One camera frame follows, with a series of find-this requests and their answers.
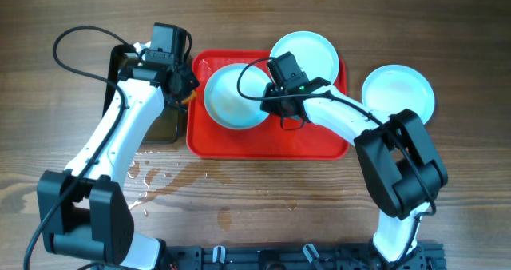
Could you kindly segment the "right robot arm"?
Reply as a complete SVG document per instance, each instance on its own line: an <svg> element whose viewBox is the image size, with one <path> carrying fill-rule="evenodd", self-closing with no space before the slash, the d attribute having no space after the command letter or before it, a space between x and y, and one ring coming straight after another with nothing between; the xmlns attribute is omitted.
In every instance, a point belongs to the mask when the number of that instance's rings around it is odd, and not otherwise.
<svg viewBox="0 0 511 270"><path fill-rule="evenodd" d="M321 77L310 79L295 56L269 58L272 81L261 109L283 119L320 125L355 147L367 190L380 209L372 244L394 267L416 247L423 217L436 213L435 199L448 182L446 167L420 117L364 106Z"/></svg>

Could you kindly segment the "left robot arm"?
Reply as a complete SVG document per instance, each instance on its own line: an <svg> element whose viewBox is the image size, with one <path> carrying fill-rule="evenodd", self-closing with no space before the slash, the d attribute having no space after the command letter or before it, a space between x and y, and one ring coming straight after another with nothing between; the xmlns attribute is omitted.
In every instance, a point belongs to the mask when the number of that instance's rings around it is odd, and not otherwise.
<svg viewBox="0 0 511 270"><path fill-rule="evenodd" d="M172 269L166 243L135 231L122 188L132 159L153 122L168 107L184 109L199 82L188 64L191 34L157 23L147 45L120 41L112 50L99 125L61 172L38 181L38 241L47 252L83 259L88 268Z"/></svg>

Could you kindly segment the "orange green scrub sponge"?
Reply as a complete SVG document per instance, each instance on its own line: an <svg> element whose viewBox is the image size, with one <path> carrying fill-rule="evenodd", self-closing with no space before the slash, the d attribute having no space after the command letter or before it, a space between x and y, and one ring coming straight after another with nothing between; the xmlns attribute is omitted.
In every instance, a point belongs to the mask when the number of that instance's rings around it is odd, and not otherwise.
<svg viewBox="0 0 511 270"><path fill-rule="evenodd" d="M196 91L193 90L184 100L181 101L181 104L188 105L195 98L196 98Z"/></svg>

